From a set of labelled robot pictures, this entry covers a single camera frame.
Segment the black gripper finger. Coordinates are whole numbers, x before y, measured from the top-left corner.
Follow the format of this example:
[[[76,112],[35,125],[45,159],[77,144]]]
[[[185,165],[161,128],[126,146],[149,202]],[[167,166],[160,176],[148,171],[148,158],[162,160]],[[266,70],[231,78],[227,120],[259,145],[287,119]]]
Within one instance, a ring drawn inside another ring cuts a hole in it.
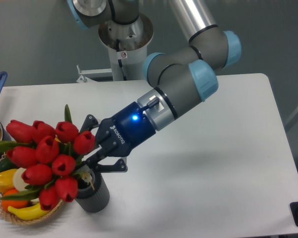
[[[94,129],[98,128],[100,126],[101,120],[97,119],[92,114],[88,114],[85,117],[85,120],[79,130],[79,133],[83,133],[85,131],[92,132]]]
[[[99,173],[126,173],[128,171],[126,157],[108,157],[99,147],[88,154],[84,164]]]

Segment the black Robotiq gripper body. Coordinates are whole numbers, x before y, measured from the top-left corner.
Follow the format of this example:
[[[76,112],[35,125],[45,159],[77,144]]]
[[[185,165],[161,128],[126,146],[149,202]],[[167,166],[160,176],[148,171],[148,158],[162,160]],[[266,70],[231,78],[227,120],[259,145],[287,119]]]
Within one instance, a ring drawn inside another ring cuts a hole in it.
[[[103,119],[95,140],[106,157],[127,157],[155,134],[155,128],[140,106],[132,102],[110,118]]]

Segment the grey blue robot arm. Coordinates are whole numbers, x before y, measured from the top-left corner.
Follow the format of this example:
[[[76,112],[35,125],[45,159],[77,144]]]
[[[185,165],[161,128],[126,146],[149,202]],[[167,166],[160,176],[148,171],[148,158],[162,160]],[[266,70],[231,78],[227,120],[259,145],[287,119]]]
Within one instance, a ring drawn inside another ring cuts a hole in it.
[[[113,80],[145,79],[151,86],[101,123],[85,121],[85,129],[97,129],[95,141],[100,149],[80,168],[125,172],[126,157],[135,147],[214,94],[219,86],[215,70],[239,60],[239,38],[219,29],[203,0],[171,0],[169,5],[188,46],[167,55],[147,53],[153,26],[140,13],[137,0],[68,1],[79,26],[98,26]]]

